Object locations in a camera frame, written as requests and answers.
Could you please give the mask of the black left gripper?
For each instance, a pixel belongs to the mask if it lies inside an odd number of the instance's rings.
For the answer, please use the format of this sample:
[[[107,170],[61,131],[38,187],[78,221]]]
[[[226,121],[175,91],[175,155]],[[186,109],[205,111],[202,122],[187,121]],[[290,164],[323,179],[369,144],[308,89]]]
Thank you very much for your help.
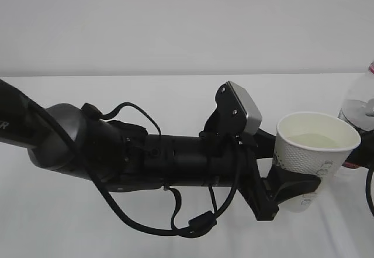
[[[308,208],[317,195],[321,179],[274,165],[261,179],[256,159],[273,158],[276,136],[258,129],[253,138],[257,144],[254,152],[239,144],[235,137],[229,137],[229,164],[233,176],[229,201],[239,192],[257,221],[274,220],[280,204],[285,208]]]

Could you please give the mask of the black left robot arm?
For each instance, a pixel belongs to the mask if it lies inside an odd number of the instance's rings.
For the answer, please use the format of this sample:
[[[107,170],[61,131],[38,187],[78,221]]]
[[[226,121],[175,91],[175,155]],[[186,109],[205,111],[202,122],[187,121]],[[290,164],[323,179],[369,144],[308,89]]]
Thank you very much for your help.
[[[275,138],[260,129],[261,114],[239,85],[216,93],[216,109],[199,136],[151,135],[91,104],[42,108],[1,82],[1,142],[24,147],[32,163],[98,183],[105,194],[173,186],[230,187],[259,221],[278,212],[274,175],[262,178],[257,161],[272,156]]]

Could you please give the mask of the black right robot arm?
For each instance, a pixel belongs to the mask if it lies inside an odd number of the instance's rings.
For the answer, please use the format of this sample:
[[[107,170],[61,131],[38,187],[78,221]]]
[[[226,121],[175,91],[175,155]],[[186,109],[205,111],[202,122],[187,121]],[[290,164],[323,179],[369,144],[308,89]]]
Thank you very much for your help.
[[[285,173],[274,195],[292,212],[303,212],[345,163],[367,167],[365,197],[373,210],[373,100],[346,99],[338,117],[295,112],[276,126],[273,166]]]

